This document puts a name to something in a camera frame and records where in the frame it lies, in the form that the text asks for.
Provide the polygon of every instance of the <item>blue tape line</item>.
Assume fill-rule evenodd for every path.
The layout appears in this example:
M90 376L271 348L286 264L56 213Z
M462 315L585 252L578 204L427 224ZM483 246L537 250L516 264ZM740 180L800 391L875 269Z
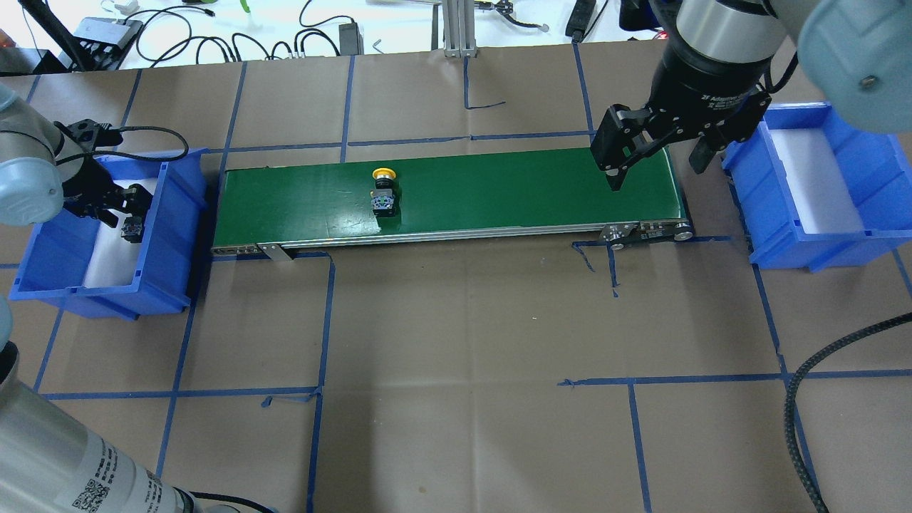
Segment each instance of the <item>blue tape line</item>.
M644 376L627 378L588 378L584 380L563 380L557 386L605 386L627 384L680 384L720 382L772 382L780 380L780 373L765 374L711 374L686 376Z
M314 431L310 438L310 466L307 472L307 513L314 513L314 494L316 493L316 451L320 445L320 425L323 423L323 395L316 397L314 411Z
M41 79L41 75L35 75L35 81L32 82L32 87L28 90L28 96L26 96L26 103L31 103L32 98L35 96L35 91L38 89L38 81Z
M345 117L342 119L342 151L339 152L339 162L345 163L348 157L348 123L351 120L351 90L355 83L355 56L348 61L348 83L345 90Z
M246 152L274 152L282 150L312 150L315 148L338 148L341 142L309 142L306 144L276 144L274 146L244 146L243 148L228 148L227 150L212 150L213 153L246 153Z
M74 401L86 399L166 399L173 395L171 391L158 390L148 392L82 392L82 393L42 393L49 401Z
M576 59L576 73L579 74L579 86L583 90L583 105L586 107L586 126L589 131L595 129L592 124L592 108L589 104L589 88L586 87L586 74L583 72L583 59L579 56L579 45L573 44L573 55Z
M231 140L234 136L234 125L237 122L237 113L241 107L241 96L244 92L244 80L247 77L247 62L241 64L241 73L237 81L237 92L234 94L234 105L232 106L231 121L228 123L228 133L225 134L225 148L231 148ZM225 166L228 163L228 152L222 152L222 162L219 164L219 187L216 188L216 197L215 203L218 204L218 191L221 190L222 181L225 173ZM210 236L214 235L214 216L212 217L212 224L210 229ZM194 294L190 302L190 308L187 313L187 324L183 332L183 341L181 342L181 353L178 356L177 360L177 369L174 372L174 382L171 385L171 400L168 403L168 414L165 417L165 427L164 433L161 436L161 447L159 448L159 461L155 466L155 474L161 476L161 471L165 466L165 456L168 454L168 442L171 438L171 425L174 423L174 409L177 407L178 391L181 388L181 378L183 376L183 365L187 359L187 348L190 346L190 337L193 331L193 321L196 318L196 308L199 304L200 293L202 292L202 266L207 258L206 254L203 253L200 255L200 260L197 264L200 266L200 275L196 278L196 283L193 284Z
M323 349L320 354L320 373L318 387L321 393L316 397L314 410L314 431L310 439L310 470L307 475L307 513L314 512L314 494L316 493L316 459L319 455L320 425L323 422L323 394L326 385L326 362L329 358L329 332L333 317L333 297L336 293L336 263L329 259L329 277L326 280L326 310L323 314Z
M123 111L123 118L120 118L120 126L126 126L127 118L130 117L130 110L133 109L133 100L136 99L136 91L140 89L140 79L142 79L142 69L137 69L136 79L133 80L133 90L130 92L130 99L127 100L127 108Z
M177 406L177 397L172 396L168 402L168 414L165 416L165 429L161 435L161 446L159 447L159 461L155 465L155 475L161 476L161 471L165 467L165 455L168 453L168 442L171 440L171 425L174 423L174 408Z
M899 275L903 277L903 282L906 283L906 291L912 297L912 281L909 280L906 264L903 263L903 257L899 255L899 251L895 249L893 250L893 259L896 261L896 266L899 267Z
M470 139L468 135L456 135L453 137L425 137L421 139L390 139L387 141L356 141L350 142L348 146L389 146L393 144L425 144L429 142L450 142L463 141Z
M779 331L776 329L776 322L772 319L772 308L770 307L770 300L766 295L766 286L763 285L763 276L761 275L760 267L757 266L757 264L751 264L751 268L753 268L753 278L754 281L757 282L757 291L760 293L760 301L763 304L763 314L766 316L766 326L770 330L772 346L776 351L776 360L779 362L779 371L784 377L788 374L788 369L785 366L785 358L780 351Z
M580 247L606 246L607 242L604 240L578 240L573 245Z
M533 133L502 133L493 135L470 135L472 141L498 141L502 139L540 139L544 137L575 137L578 135L592 135L591 131L541 131Z
M247 78L247 61L241 65L241 77L237 80L237 93L234 94L234 106L231 111L231 121L228 122L228 133L225 135L225 148L231 148L231 139L234 137L234 124L237 122L237 111L241 107L241 93L244 92L244 79ZM228 152L222 152L222 163L219 165L219 182L228 165Z
M47 347L45 348L45 356L41 359L41 367L38 368L38 375L35 378L35 386L32 387L32 390L38 392L38 389L41 388L41 382L45 379L45 371L47 370L47 363L51 360L51 352L54 350L54 342L57 340L57 331L60 330L60 321L63 319L63 309L57 309L57 318L54 319L54 328L51 330L51 336L47 339Z
M506 103L506 100L502 100L497 103L492 103L491 105L480 105L478 107L469 106L469 59L470 58L468 57L462 58L462 104L465 109L489 109L490 107L497 107L498 105L503 105Z
M333 297L336 294L336 264L329 260L329 278L326 283L326 310L323 314L323 350L320 354L319 386L326 385L326 362L329 358L329 329L333 317Z
M322 394L323 394L323 387L317 386L317 387L312 387L312 390L308 393L304 393L304 395L296 393L294 397L279 396L278 399L284 399L286 401L296 401L298 403L310 403L315 397L317 397L318 395L322 395ZM276 399L277 395L279 395L279 394L267 395L266 398L263 399L263 402L260 403L260 406L263 408L268 408L269 405L273 403L273 399Z
M311 251L308 253L298 253L292 256L293 260L298 258L326 258L329 257L329 254L326 251ZM262 253L256 253L253 255L219 255L213 256L212 262L243 262L245 260L268 260L269 256Z
M247 397L251 395L289 395L297 393L314 393L315 386L286 386L275 388L229 388L217 390L181 390L178 397Z
M688 240L678 242L678 244L687 244L688 242L730 242L731 240L733 240L731 236L702 236L691 237Z
M637 449L637 467L639 468L639 486L643 493L643 510L652 513L652 499L649 498L649 480L646 473L646 457L643 454L643 435L639 430L639 410L637 409L637 392L633 383L627 385L627 398L630 401L630 421L633 424L633 443Z
M174 408L177 406L178 391L181 388L181 378L183 377L183 364L187 359L187 348L190 346L190 336L193 331L193 320L196 318L197 298L202 287L202 277L197 278L199 283L196 284L196 294L191 301L190 311L187 313L187 324L183 331L183 341L181 342L181 353L177 359L177 370L174 372L174 382L171 385L171 401L168 403L168 414L165 417L164 434L161 436L161 447L159 448L159 461L155 466L155 474L161 476L161 471L165 467L165 455L168 453L168 441L171 438L171 425L174 423Z
M617 288L620 287L620 284L617 283L615 252L608 244L605 244L605 249L608 251L608 271L611 273L611 292L615 295L615 298L617 298Z
M49 401L74 401L89 399L167 399L171 397L248 397L251 395L292 395L316 393L320 387L296 386L277 388L226 388L212 390L168 390L136 392L76 392L76 393L42 393Z
M213 256L213 262L244 262L245 260L268 260L269 256L262 253L254 255L219 255Z
M583 251L583 246L581 246L577 242L574 242L573 244L570 245L570 247L572 247L576 253L579 253L580 255L583 256L583 262L586 263L586 267L588 267L588 269L591 272L596 272L596 270L592 267L592 264L589 263L589 257L586 256L586 252Z

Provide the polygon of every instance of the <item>robotic arm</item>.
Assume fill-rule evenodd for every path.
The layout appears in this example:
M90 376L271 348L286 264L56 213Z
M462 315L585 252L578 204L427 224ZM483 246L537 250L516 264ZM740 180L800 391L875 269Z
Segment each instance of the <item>robotic arm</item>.
M113 228L119 220L111 211L118 211L128 216L121 236L141 242L152 195L141 185L116 185L91 156L121 142L108 124L52 123L0 84L0 224L44 223L67 209Z
M591 150L612 190L672 142L700 139L690 165L751 137L775 91L760 85L787 35L811 81L865 131L912 131L912 4L897 0L623 0L668 32L646 105L612 105Z

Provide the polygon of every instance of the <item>conveyor belt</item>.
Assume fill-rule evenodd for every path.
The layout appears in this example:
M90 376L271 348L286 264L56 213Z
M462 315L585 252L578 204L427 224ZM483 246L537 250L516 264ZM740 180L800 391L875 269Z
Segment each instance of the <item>conveyor belt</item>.
M396 217L376 218L371 210L371 173L378 167L398 175ZM277 247L540 235L607 226L624 235L633 226L646 228L640 236L647 238L650 227L653 236L662 227L668 236L687 222L665 152L638 164L617 193L608 188L587 148L495 153L230 171L212 251L270 253Z

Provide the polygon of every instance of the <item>tape strip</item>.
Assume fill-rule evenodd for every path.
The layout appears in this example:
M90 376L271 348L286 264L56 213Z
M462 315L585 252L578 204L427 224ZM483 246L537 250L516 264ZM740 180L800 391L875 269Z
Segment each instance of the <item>tape strip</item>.
M468 135L457 135L453 137L427 137L421 139L390 139L387 141L355 141L350 142L348 146L389 146L393 144L426 144L429 142L450 142L463 141L470 139Z
M583 71L583 59L579 55L579 45L573 44L573 55L576 59L576 73L579 74L579 86L583 90L583 106L586 107L586 126L589 131L593 131L595 126L592 124L592 108L589 104L589 88L586 86L586 74Z
M212 150L213 153L246 153L246 152L275 152L284 150L312 150L315 148L339 148L341 142L309 142L306 144L276 144L273 146L244 146L243 148L228 148L227 150Z
M314 513L314 495L316 493L316 462L320 447L320 427L323 423L323 387L326 385L326 361L329 356L329 332L333 316L333 298L336 291L336 263L330 257L329 277L326 282L326 310L323 317L323 351L320 354L320 373L314 410L314 430L310 439L310 467L307 473L307 513Z
M241 65L241 73L237 82L237 92L234 94L234 105L232 107L231 121L228 123L228 133L225 134L225 148L231 148L231 140L234 135L234 124L237 122L237 112L241 106L241 95L244 92L244 80L247 77L247 62L245 61ZM219 165L219 187L215 191L216 197L212 204L218 204L218 191L221 190L222 182L225 174L225 166L228 163L228 152L222 152L222 162ZM190 345L190 337L193 331L193 321L196 318L196 308L199 304L200 292L202 291L202 277L205 274L203 272L203 267L209 262L210 254L208 248L212 247L212 237L215 235L215 216L212 215L212 219L209 220L210 226L208 231L204 232L208 234L207 244L204 246L204 249L200 251L200 254L194 258L196 268L199 270L198 276L195 279L195 283L192 286L192 295L190 307L187 312L187 324L183 332L183 341L181 342L181 352L177 360L177 369L174 372L174 382L171 385L171 400L168 404L168 414L165 417L165 427L164 432L161 436L161 447L159 448L159 461L155 466L155 474L161 476L161 471L164 469L165 465L165 456L168 453L168 441L171 438L171 425L174 422L174 409L177 406L178 391L181 388L181 377L183 375L183 365L187 359L187 348Z
M231 112L231 121L228 122L228 134L225 135L225 148L231 148L231 139L234 137L234 124L237 122L237 111L241 106L241 93L244 92L244 79L247 78L247 61L241 65L241 77L237 81L237 93L234 94L234 107ZM222 163L219 165L219 190L221 190L222 177L228 165L228 152L222 151Z
M502 100L497 103L492 103L491 105L480 105L478 107L469 106L469 59L470 58L468 57L462 58L462 99L465 109L489 109L490 107L497 107L498 105L506 103L506 100Z
M906 291L912 298L912 281L909 280L909 274L906 271L906 264L903 263L903 257L900 256L899 251L895 249L893 250L893 259L896 261L896 266L899 268L899 275L903 277L903 283L906 284Z
M63 319L63 309L57 309L57 317L54 319L54 328L51 329L51 336L47 340L47 347L45 348L45 355L41 358L41 366L38 368L38 375L35 378L35 386L32 387L32 390L38 392L41 388L41 382L45 378L45 371L47 370L47 364L51 360L51 352L54 350L54 342L57 340L57 331L60 330L60 321Z
M646 472L646 456L643 451L643 434L639 430L639 410L637 392L633 383L627 385L627 398L630 401L630 421L633 427L633 443L637 449L637 467L639 468L639 486L643 494L643 510L652 513L652 499L649 496L649 479Z
M31 103L32 98L35 97L35 91L38 89L38 81L41 80L41 75L35 75L35 80L32 82L32 87L28 90L28 95L26 96L26 103Z
M539 139L545 137L575 137L578 135L591 135L591 131L541 131L532 133L504 133L493 135L470 135L472 141L498 141L501 139Z
M348 147L348 122L351 119L351 90L355 83L355 56L348 61L348 83L345 91L345 115L342 118L342 151L339 152L339 161L345 162Z
M136 79L133 80L133 90L130 91L130 98L127 100L127 108L123 111L123 118L120 118L120 126L127 125L127 119L130 117L130 111L133 109L133 100L136 99L136 91L140 89L140 80L142 79L142 69L136 70Z

